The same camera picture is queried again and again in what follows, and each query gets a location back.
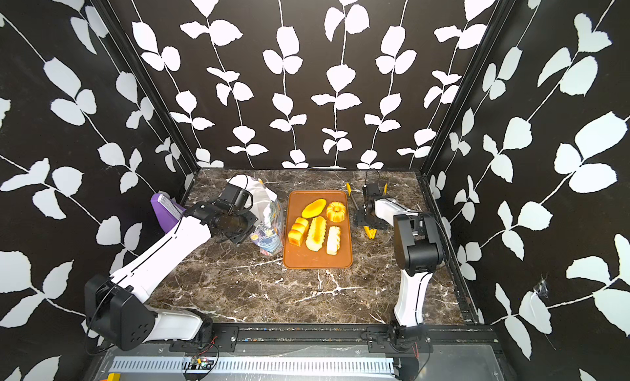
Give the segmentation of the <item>yellow handled metal tongs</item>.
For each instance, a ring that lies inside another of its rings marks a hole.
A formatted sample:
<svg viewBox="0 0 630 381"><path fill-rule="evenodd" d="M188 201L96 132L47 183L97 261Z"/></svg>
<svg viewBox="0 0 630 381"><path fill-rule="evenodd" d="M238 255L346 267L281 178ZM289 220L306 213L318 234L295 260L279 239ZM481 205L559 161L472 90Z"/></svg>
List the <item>yellow handled metal tongs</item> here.
<svg viewBox="0 0 630 381"><path fill-rule="evenodd" d="M359 209L364 209L368 213L376 215L376 200L374 200L374 201L366 201L366 200L364 200L364 203L362 205L359 205L359 203L354 199L354 193L353 193L352 187L351 187L351 185L349 183L346 184L346 192L348 193L349 198L351 199L351 201L352 201L352 203L354 205L355 212L358 211ZM378 230L376 230L376 229L368 229L367 227L363 227L363 228L364 228L364 233L366 234L368 239L373 240L376 237Z"/></svg>

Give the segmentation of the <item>pale glazed bread loaf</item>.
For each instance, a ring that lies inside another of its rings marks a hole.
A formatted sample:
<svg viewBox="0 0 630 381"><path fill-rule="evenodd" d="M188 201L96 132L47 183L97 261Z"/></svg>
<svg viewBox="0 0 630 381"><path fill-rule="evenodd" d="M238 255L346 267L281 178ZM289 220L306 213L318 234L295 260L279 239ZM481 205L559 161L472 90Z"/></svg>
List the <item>pale glazed bread loaf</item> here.
<svg viewBox="0 0 630 381"><path fill-rule="evenodd" d="M341 228L331 226L328 230L326 241L326 254L335 256L341 248Z"/></svg>

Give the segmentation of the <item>long ridged yellow bread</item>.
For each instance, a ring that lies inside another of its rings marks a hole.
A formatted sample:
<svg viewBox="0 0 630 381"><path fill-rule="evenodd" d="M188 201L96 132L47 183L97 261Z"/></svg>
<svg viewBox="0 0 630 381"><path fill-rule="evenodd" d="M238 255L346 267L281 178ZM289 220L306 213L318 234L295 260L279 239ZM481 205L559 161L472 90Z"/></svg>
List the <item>long ridged yellow bread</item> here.
<svg viewBox="0 0 630 381"><path fill-rule="evenodd" d="M312 219L305 245L310 251L319 251L323 248L323 243L326 237L326 225L327 221L324 217L318 216Z"/></svg>

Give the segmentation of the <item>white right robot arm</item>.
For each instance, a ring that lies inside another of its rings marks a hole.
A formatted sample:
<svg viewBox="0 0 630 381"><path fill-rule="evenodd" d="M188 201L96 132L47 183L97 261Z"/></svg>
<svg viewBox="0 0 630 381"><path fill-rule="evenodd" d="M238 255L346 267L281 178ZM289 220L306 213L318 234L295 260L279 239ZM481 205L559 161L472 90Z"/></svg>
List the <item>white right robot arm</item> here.
<svg viewBox="0 0 630 381"><path fill-rule="evenodd" d="M434 216L412 210L391 197L368 197L358 208L357 223L370 229L393 229L400 290L394 307L400 333L424 324L423 307L429 283L444 262L441 228Z"/></svg>

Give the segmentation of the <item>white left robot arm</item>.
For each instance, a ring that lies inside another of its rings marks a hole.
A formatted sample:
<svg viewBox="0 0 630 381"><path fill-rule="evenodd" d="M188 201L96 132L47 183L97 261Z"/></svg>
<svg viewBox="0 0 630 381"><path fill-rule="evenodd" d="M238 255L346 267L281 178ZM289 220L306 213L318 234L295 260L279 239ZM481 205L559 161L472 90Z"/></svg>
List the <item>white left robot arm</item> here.
<svg viewBox="0 0 630 381"><path fill-rule="evenodd" d="M193 341L203 319L188 310L159 310L146 304L158 285L210 238L223 235L242 243L258 218L250 210L223 209L199 202L176 225L131 263L108 277L85 284L86 324L90 332L129 351L158 340Z"/></svg>

